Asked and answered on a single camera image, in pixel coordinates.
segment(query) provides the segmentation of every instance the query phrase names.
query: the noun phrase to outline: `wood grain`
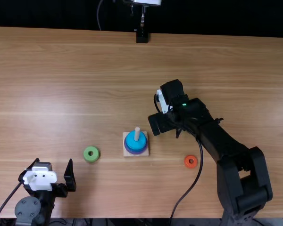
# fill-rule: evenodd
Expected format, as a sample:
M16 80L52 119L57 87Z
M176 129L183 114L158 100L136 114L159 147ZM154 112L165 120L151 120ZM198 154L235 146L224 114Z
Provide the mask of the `wood grain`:
M154 137L147 117L163 83L180 79L213 117L247 147L259 146L274 198L258 217L283 217L283 39L0 28L0 205L36 157L50 161L63 181L74 160L77 191L57 198L52 217L169 217L197 170L194 139L175 132ZM124 158L122 133L149 132L150 156ZM83 160L89 145L95 164ZM218 218L216 164L204 169L175 217ZM14 217L21 188L1 217Z

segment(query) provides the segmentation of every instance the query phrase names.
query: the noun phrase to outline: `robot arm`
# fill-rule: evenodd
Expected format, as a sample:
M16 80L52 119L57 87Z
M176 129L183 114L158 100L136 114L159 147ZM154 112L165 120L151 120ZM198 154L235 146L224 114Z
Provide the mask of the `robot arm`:
M258 147L248 149L219 126L198 98L189 100L179 80L157 91L162 112L148 117L153 134L176 129L195 136L217 165L217 193L224 208L221 226L247 226L273 197L266 161ZM239 171L250 171L240 178Z
M66 184L55 183L57 175L50 162L37 158L18 178L30 196L21 199L15 207L16 226L47 226L56 197L66 198L68 192L75 192L76 183L72 159L64 173Z

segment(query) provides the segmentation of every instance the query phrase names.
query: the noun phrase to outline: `black cable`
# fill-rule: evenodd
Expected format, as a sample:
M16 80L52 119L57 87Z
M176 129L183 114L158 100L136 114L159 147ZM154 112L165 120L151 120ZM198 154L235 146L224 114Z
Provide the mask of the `black cable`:
M4 203L2 204L2 206L0 207L0 213L3 210L3 208L5 207L6 203L8 203L8 201L10 200L10 198L14 195L14 193L18 190L18 188L21 186L21 182L19 182L19 184L14 188L14 190L9 194L9 196L7 197L7 199L4 201Z
M84 220L85 220L85 222L86 222L86 225L87 225L87 226L89 226L89 224L88 224L88 222L87 222L86 218L84 218Z
M60 223L60 224L63 224L63 225L66 225L67 224L67 221L63 218L60 218L60 220L63 220L64 222L61 222L61 221L58 221L58 220L54 220L54 221L51 221L49 224L53 224L53 223Z
M196 139L198 145L199 145L199 150L200 150L200 166L199 166L199 171L198 171L198 174L193 182L193 184L191 185L191 187L189 187L189 189L180 197L180 199L177 201L177 203L175 204L174 208L173 208L173 211L172 211L172 214L171 214L171 217L170 217L170 220L169 220L169 225L171 225L172 223L172 218L173 218L173 215L175 213L175 210L178 206L178 204L182 201L182 199L185 198L185 196L194 188L194 186L196 185L200 175L201 175L201 171L202 171L202 166L203 166L203 150L202 150L202 145L201 145L201 142Z
M158 113L160 113L161 111L160 111L160 109L158 108L157 102L156 102L156 94L154 94L154 105L155 105L155 108L156 108L156 110L158 111Z
M97 22L98 22L98 26L99 26L99 30L101 31L102 28L100 27L100 19L99 19L99 12L100 12L100 6L102 4L103 0L100 0L99 1L99 4L98 4L98 7L96 9L96 19L97 19Z
M253 219L253 221L257 222L258 224L260 224L261 226L265 226L264 224L262 224L260 221Z

